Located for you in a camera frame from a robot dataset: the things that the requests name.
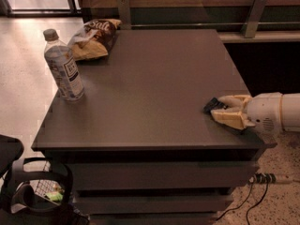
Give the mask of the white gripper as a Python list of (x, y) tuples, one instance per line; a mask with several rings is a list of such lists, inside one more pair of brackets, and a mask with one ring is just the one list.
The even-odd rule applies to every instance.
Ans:
[(211, 111), (213, 119), (230, 128), (243, 130), (253, 128), (260, 133), (278, 133), (282, 130), (280, 119), (281, 93), (250, 95), (229, 95), (218, 100), (229, 109)]

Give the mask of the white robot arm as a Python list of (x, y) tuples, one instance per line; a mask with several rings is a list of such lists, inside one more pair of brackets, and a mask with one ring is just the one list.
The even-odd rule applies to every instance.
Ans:
[(213, 99), (213, 119), (231, 128), (253, 128), (261, 134), (300, 131), (300, 94), (263, 93)]

